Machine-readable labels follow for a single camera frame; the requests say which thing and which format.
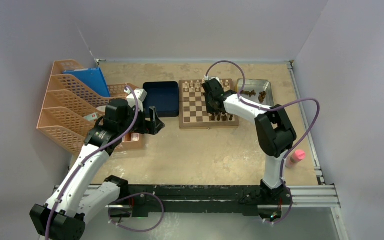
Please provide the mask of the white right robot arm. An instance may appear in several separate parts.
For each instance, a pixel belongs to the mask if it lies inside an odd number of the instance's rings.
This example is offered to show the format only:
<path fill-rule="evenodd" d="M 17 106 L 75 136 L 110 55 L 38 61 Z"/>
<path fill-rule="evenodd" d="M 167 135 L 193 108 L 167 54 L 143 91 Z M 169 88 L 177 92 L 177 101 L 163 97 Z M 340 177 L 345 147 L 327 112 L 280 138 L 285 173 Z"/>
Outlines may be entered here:
<path fill-rule="evenodd" d="M 224 91 L 217 77 L 205 77 L 202 87 L 208 113 L 235 115 L 254 124 L 258 144 L 266 154 L 260 196 L 264 202 L 274 203 L 285 188 L 285 157 L 297 139 L 285 109 L 274 110 L 242 98 L 233 90 Z"/>

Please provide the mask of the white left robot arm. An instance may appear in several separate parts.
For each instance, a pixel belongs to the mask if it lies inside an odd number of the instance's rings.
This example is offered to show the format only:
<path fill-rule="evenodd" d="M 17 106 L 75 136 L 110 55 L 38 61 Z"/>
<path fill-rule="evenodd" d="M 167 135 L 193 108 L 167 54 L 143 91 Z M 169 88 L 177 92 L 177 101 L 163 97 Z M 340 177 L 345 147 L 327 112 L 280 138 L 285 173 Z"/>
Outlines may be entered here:
<path fill-rule="evenodd" d="M 128 133 L 156 135 L 165 127 L 154 106 L 149 117 L 137 105 L 121 98 L 112 99 L 94 127 L 62 184 L 43 204 L 35 204 L 30 217 L 39 235 L 47 240 L 79 240 L 90 220 L 106 205 L 122 205 L 134 199 L 145 200 L 147 192 L 131 193 L 127 180 L 111 175 L 96 193 L 84 197 L 98 170 L 110 158 Z"/>

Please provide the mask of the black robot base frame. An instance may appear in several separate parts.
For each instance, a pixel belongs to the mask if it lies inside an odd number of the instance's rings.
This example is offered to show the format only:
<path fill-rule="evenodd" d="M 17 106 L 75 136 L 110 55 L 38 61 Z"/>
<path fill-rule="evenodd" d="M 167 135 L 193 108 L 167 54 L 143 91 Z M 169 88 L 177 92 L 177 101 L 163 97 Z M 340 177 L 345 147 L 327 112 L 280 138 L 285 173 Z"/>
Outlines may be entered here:
<path fill-rule="evenodd" d="M 242 214 L 274 221 L 292 205 L 290 189 L 264 197 L 259 185 L 147 185 L 122 187 L 113 205 L 132 210 L 134 218 L 150 213 Z"/>

